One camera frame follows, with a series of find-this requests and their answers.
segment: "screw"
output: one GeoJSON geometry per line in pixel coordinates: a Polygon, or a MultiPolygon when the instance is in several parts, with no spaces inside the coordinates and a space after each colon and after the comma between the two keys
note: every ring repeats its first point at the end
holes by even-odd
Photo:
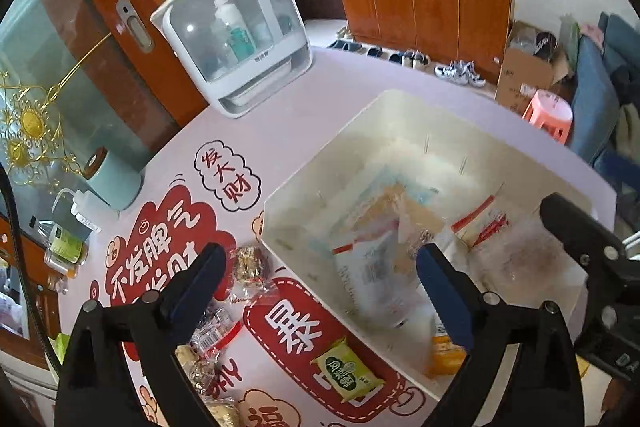
{"type": "Polygon", "coordinates": [[[616,322],[618,321],[618,315],[616,314],[615,309],[613,309],[611,306],[604,306],[600,318],[602,319],[602,323],[604,324],[604,327],[607,328],[607,330],[610,330],[613,326],[615,326],[616,322]]]}
{"type": "Polygon", "coordinates": [[[553,301],[545,301],[545,310],[551,314],[556,314],[560,311],[560,308],[553,301]]]}
{"type": "Polygon", "coordinates": [[[618,253],[618,250],[616,250],[616,247],[605,247],[604,255],[607,257],[607,259],[615,261],[620,254],[618,253]]]}
{"type": "Polygon", "coordinates": [[[91,299],[84,302],[84,304],[82,305],[82,310],[85,311],[86,313],[90,313],[94,311],[97,307],[98,307],[98,302],[91,299]]]}
{"type": "Polygon", "coordinates": [[[491,306],[500,304],[500,296],[494,292],[483,293],[482,300],[491,306]]]}
{"type": "Polygon", "coordinates": [[[142,294],[142,301],[146,304],[151,304],[158,300],[160,292],[158,290],[148,290],[142,294]]]}

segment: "light blue cylinder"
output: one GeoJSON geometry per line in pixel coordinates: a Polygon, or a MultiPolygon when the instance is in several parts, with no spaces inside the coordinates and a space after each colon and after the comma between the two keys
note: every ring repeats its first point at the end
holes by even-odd
{"type": "Polygon", "coordinates": [[[142,175],[114,153],[98,148],[82,173],[84,179],[111,208],[124,210],[142,188],[142,175]]]}

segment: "tiled floor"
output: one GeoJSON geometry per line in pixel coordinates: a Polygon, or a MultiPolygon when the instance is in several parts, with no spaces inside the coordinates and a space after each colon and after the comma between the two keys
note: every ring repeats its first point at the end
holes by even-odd
{"type": "MultiPolygon", "coordinates": [[[[327,47],[329,44],[335,41],[336,33],[338,30],[346,26],[347,21],[340,19],[309,19],[305,21],[306,34],[309,37],[309,41],[312,46],[318,46],[321,48],[327,47]]],[[[364,45],[364,49],[368,50],[370,46],[364,45]]],[[[397,53],[397,50],[384,49],[382,55],[383,60],[388,60],[389,56],[393,53],[397,53]]],[[[433,74],[433,68],[437,64],[430,64],[426,73],[433,74]]],[[[483,94],[489,98],[495,98],[495,86],[487,84],[482,89],[476,89],[474,87],[466,86],[464,89],[471,89],[478,94],[483,94]]]]}

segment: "blue sofa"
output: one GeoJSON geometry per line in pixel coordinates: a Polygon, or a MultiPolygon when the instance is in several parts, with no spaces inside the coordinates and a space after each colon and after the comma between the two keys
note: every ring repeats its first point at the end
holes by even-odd
{"type": "Polygon", "coordinates": [[[640,166],[616,153],[612,135],[620,115],[620,101],[610,74],[627,66],[640,78],[640,34],[619,16],[602,14],[604,54],[583,37],[578,48],[577,88],[572,109],[574,127],[567,146],[593,166],[620,194],[628,185],[640,194],[640,166]]]}

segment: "storage box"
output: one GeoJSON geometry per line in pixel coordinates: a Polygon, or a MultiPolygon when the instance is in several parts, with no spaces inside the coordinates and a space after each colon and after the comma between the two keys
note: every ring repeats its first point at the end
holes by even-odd
{"type": "Polygon", "coordinates": [[[560,47],[551,62],[509,47],[511,40],[526,27],[534,26],[520,21],[513,23],[495,93],[496,102],[521,116],[537,90],[546,89],[560,94],[559,91],[556,92],[556,84],[564,77],[573,75],[564,50],[560,47]]]}
{"type": "MultiPolygon", "coordinates": [[[[424,374],[433,307],[416,310],[401,328],[374,333],[364,329],[348,312],[350,296],[333,256],[322,255],[308,240],[327,233],[385,170],[432,188],[428,208],[448,223],[498,191],[527,216],[537,213],[540,201],[553,192],[588,212],[590,204],[571,185],[518,150],[398,90],[380,95],[267,199],[262,231],[266,247],[367,346],[425,393],[440,399],[451,377],[431,380],[424,374]]],[[[558,302],[566,319],[584,283],[580,266],[571,266],[562,274],[565,284],[545,295],[558,302]]],[[[516,353],[511,347],[481,413],[483,419],[492,417],[502,397],[516,353]]]]}

